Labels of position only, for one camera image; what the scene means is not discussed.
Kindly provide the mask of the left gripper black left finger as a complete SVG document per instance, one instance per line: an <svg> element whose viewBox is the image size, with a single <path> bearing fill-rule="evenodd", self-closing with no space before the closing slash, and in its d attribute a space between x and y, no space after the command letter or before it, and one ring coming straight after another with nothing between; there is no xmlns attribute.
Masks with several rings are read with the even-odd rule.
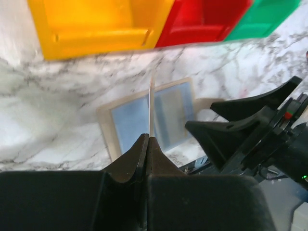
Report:
<svg viewBox="0 0 308 231"><path fill-rule="evenodd" d="M3 231L140 231L149 136L102 170L6 171L0 175Z"/></svg>

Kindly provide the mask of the gold card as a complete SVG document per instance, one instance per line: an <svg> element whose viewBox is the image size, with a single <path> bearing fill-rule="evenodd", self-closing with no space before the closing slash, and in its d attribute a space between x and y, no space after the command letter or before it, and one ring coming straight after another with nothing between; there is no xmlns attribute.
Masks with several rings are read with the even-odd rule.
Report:
<svg viewBox="0 0 308 231"><path fill-rule="evenodd" d="M152 75L149 87L149 136L154 136L154 90L155 76Z"/></svg>

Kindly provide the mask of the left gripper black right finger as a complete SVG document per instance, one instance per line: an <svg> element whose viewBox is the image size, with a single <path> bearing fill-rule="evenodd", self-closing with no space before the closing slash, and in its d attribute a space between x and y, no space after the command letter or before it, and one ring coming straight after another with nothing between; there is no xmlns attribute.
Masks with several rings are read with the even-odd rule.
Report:
<svg viewBox="0 0 308 231"><path fill-rule="evenodd" d="M189 176L151 137L147 149L150 231L273 231L264 194L251 177Z"/></svg>

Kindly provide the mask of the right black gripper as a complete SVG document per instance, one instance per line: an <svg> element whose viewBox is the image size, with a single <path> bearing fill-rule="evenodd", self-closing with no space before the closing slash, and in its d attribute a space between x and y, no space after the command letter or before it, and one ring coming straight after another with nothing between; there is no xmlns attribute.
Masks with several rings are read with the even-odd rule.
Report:
<svg viewBox="0 0 308 231"><path fill-rule="evenodd" d="M270 166L299 184L308 182L308 96L289 95L302 82L293 76L279 87L237 100L214 102L210 109L226 122L188 121L219 172L249 170L266 178Z"/></svg>

